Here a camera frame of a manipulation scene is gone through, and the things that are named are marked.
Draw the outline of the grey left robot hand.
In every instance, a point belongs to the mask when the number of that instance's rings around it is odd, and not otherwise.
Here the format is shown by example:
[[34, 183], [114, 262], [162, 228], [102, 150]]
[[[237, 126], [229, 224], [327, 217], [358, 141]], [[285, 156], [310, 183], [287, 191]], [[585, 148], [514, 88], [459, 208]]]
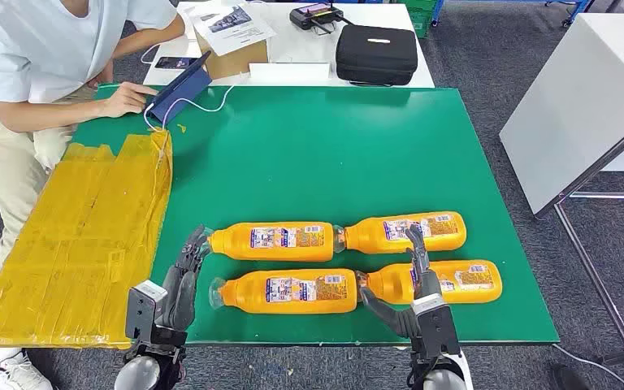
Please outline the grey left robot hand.
[[167, 298], [158, 316], [159, 326], [185, 331], [195, 318], [194, 302], [197, 293], [197, 277], [202, 264], [211, 253], [208, 238], [213, 231], [202, 224], [190, 234], [181, 248], [175, 263], [169, 267], [162, 283]]

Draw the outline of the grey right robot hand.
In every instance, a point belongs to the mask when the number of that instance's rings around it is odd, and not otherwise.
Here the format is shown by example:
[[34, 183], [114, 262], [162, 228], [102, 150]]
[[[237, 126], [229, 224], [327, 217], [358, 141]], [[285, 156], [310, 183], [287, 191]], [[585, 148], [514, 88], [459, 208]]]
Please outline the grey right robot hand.
[[414, 298], [409, 309], [402, 311], [381, 302], [368, 287], [359, 288], [362, 303], [398, 336], [434, 338], [445, 331], [451, 312], [446, 304], [436, 273], [430, 268], [423, 233], [416, 223], [404, 230], [412, 243], [406, 250], [410, 255], [413, 271], [416, 272]]

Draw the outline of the person's right hand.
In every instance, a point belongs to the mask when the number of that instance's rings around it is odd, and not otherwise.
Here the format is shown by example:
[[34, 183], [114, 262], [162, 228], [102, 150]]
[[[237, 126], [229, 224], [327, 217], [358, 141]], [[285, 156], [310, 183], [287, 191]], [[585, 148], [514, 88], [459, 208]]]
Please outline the person's right hand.
[[97, 118], [119, 118], [126, 114], [140, 114], [146, 103], [158, 94], [149, 86], [123, 82], [112, 95], [98, 103]]

